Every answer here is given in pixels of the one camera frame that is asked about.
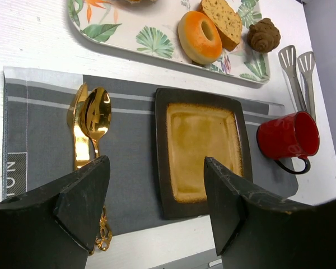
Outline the orange round sponge cake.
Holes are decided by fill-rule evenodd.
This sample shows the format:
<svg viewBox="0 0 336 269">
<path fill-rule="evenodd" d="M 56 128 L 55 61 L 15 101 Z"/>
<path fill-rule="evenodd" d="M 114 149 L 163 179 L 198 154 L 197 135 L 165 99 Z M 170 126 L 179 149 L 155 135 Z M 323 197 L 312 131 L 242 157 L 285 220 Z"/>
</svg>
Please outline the orange round sponge cake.
<svg viewBox="0 0 336 269">
<path fill-rule="evenodd" d="M 109 1 L 110 3 L 116 3 L 116 4 L 126 4 L 126 3 L 130 3 L 130 4 L 138 4 L 141 2 L 157 2 L 157 0 L 111 0 Z"/>
</svg>

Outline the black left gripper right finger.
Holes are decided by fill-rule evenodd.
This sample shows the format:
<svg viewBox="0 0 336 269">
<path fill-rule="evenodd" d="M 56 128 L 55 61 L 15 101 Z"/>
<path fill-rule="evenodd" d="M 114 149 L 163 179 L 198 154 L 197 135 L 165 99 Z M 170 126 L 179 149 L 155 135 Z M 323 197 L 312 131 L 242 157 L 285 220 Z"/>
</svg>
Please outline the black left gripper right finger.
<svg viewBox="0 0 336 269">
<path fill-rule="evenodd" d="M 283 198 L 212 157 L 204 183 L 224 268 L 336 268 L 336 199 L 311 206 Z"/>
</svg>

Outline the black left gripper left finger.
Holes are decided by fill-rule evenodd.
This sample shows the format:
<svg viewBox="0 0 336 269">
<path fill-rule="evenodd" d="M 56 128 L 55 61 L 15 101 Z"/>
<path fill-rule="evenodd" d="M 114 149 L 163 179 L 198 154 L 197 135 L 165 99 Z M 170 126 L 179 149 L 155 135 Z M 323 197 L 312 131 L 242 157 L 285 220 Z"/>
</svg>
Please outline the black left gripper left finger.
<svg viewBox="0 0 336 269">
<path fill-rule="evenodd" d="M 110 180 L 110 160 L 0 202 L 0 268 L 85 268 Z"/>
</svg>

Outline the stainless steel serving tongs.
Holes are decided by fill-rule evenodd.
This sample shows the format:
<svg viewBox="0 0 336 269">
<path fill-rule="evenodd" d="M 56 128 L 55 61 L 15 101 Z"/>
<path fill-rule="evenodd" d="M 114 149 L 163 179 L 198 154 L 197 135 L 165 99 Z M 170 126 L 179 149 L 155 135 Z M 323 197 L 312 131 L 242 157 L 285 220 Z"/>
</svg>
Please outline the stainless steel serving tongs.
<svg viewBox="0 0 336 269">
<path fill-rule="evenodd" d="M 278 57 L 290 83 L 297 110 L 309 113 L 316 121 L 312 81 L 315 68 L 314 53 L 309 51 L 297 56 L 295 46 L 289 45 L 279 51 Z"/>
</svg>

